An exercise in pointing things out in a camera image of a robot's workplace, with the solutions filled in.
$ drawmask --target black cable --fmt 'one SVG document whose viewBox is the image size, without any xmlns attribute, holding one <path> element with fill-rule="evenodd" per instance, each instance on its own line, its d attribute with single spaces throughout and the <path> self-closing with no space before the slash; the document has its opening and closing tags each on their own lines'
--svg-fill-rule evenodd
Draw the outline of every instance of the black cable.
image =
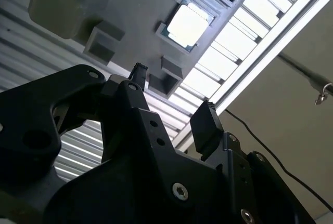
<svg viewBox="0 0 333 224">
<path fill-rule="evenodd" d="M 333 207 L 330 206 L 319 194 L 317 194 L 313 189 L 311 189 L 308 185 L 306 185 L 303 181 L 298 179 L 296 176 L 294 176 L 292 173 L 287 171 L 285 166 L 282 164 L 282 162 L 279 160 L 279 158 L 250 130 L 249 126 L 238 116 L 236 116 L 234 113 L 228 111 L 227 109 L 225 110 L 230 116 L 234 117 L 236 120 L 240 121 L 246 128 L 246 130 L 251 134 L 251 136 L 258 142 L 262 147 L 265 148 L 265 150 L 268 151 L 269 154 L 277 161 L 277 163 L 280 165 L 282 170 L 290 176 L 292 179 L 294 179 L 296 182 L 298 182 L 300 185 L 305 187 L 307 190 L 309 190 L 318 200 L 321 201 L 332 213 L 333 213 Z"/>
</svg>

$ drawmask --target bolt head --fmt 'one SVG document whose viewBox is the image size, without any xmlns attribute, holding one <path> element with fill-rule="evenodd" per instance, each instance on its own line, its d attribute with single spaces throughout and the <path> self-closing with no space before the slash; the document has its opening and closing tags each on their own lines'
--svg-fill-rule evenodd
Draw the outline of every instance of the bolt head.
<svg viewBox="0 0 333 224">
<path fill-rule="evenodd" d="M 172 192 L 173 195 L 178 198 L 181 201 L 187 201 L 188 199 L 188 192 L 187 189 L 185 188 L 184 185 L 180 184 L 180 183 L 175 183 L 172 186 Z"/>
<path fill-rule="evenodd" d="M 234 142 L 237 142 L 237 138 L 234 135 L 229 135 L 230 139 Z"/>
<path fill-rule="evenodd" d="M 254 224 L 253 216 L 246 209 L 242 209 L 240 214 L 246 224 Z"/>
<path fill-rule="evenodd" d="M 257 154 L 256 156 L 258 157 L 258 159 L 260 161 L 265 162 L 265 159 L 264 159 L 264 157 L 261 154 Z"/>
<path fill-rule="evenodd" d="M 89 76 L 93 78 L 98 78 L 99 75 L 96 72 L 89 72 Z"/>
<path fill-rule="evenodd" d="M 129 84 L 129 88 L 132 90 L 137 90 L 137 87 L 134 84 Z"/>
</svg>

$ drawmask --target screw hole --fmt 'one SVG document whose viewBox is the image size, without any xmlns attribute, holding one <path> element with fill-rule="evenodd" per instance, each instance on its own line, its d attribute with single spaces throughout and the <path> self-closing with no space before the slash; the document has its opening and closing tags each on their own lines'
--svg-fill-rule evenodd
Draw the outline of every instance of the screw hole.
<svg viewBox="0 0 333 224">
<path fill-rule="evenodd" d="M 158 138 L 157 139 L 157 143 L 161 146 L 164 146 L 165 145 L 165 142 L 161 139 L 161 138 Z"/>
<path fill-rule="evenodd" d="M 22 141 L 30 149 L 45 149 L 51 144 L 51 136 L 42 130 L 30 130 L 25 133 Z"/>
<path fill-rule="evenodd" d="M 88 74 L 90 75 L 90 77 L 99 78 L 99 75 L 96 72 L 88 71 Z"/>
<path fill-rule="evenodd" d="M 153 126 L 153 127 L 157 127 L 158 126 L 158 124 L 155 121 L 153 121 L 153 120 L 150 121 L 150 125 Z"/>
<path fill-rule="evenodd" d="M 129 88 L 132 90 L 137 90 L 137 86 L 132 83 L 129 83 Z"/>
</svg>

